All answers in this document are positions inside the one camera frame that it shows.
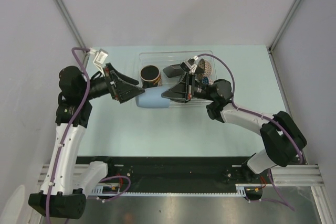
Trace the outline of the black floral square plate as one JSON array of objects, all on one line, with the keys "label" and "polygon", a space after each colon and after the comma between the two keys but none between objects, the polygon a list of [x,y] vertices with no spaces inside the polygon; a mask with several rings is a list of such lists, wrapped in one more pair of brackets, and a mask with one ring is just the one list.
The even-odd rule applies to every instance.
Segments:
[{"label": "black floral square plate", "polygon": [[168,78],[174,78],[184,74],[184,70],[179,64],[169,65],[163,69],[163,72]]}]

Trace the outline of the red black lacquer cup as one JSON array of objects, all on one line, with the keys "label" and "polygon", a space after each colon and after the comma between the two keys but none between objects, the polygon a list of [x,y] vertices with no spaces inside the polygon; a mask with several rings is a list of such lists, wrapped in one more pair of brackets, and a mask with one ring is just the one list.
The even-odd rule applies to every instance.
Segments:
[{"label": "red black lacquer cup", "polygon": [[142,88],[154,88],[162,86],[161,72],[154,65],[144,66],[140,71]]}]

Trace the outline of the light blue plastic cup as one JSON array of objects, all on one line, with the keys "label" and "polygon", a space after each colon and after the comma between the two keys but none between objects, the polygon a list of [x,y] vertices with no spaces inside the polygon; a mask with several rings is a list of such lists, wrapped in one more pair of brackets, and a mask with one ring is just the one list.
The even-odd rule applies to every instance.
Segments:
[{"label": "light blue plastic cup", "polygon": [[162,97],[162,93],[167,91],[168,87],[153,87],[145,89],[145,92],[135,98],[136,105],[139,108],[163,109],[170,106],[170,100]]}]

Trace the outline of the blue patterned bowl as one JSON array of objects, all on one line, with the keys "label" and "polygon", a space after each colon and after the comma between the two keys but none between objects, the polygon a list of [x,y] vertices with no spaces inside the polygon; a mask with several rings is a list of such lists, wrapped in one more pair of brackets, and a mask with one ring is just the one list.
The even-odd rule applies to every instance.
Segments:
[{"label": "blue patterned bowl", "polygon": [[208,78],[208,77],[203,77],[203,78],[201,79],[201,83],[202,83],[202,84],[209,84],[209,78]]}]

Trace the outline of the beige patterned bowl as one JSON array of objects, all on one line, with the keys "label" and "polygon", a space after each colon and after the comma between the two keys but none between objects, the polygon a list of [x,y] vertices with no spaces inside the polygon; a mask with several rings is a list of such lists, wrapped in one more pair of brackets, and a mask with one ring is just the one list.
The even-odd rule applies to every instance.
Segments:
[{"label": "beige patterned bowl", "polygon": [[199,78],[210,77],[212,74],[212,65],[209,61],[201,59],[197,64],[197,73]]}]

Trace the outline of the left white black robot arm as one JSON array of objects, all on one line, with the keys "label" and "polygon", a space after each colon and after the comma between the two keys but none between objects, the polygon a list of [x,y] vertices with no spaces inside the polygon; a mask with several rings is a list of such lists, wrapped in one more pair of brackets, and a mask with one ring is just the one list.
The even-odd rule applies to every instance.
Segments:
[{"label": "left white black robot arm", "polygon": [[111,158],[94,157],[74,180],[79,145],[92,111],[90,101],[110,95],[125,103],[145,92],[137,80],[118,72],[110,63],[92,77],[78,67],[65,67],[59,73],[59,87],[56,140],[48,172],[40,191],[28,199],[28,204],[48,221],[81,218],[95,186],[102,180],[110,182],[119,177]]}]

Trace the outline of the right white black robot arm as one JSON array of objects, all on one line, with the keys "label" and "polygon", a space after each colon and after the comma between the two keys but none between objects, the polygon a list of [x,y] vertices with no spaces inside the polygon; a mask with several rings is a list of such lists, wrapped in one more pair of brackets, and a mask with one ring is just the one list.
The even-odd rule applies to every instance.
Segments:
[{"label": "right white black robot arm", "polygon": [[243,179],[249,183],[254,183],[262,172],[274,166],[286,167],[294,158],[303,161],[302,149],[307,146],[307,140],[292,117],[285,111],[262,114],[236,105],[231,83],[227,80],[204,84],[186,73],[161,96],[178,103],[188,103],[193,98],[209,100],[206,109],[210,119],[258,134],[264,149],[245,161],[242,169]]}]

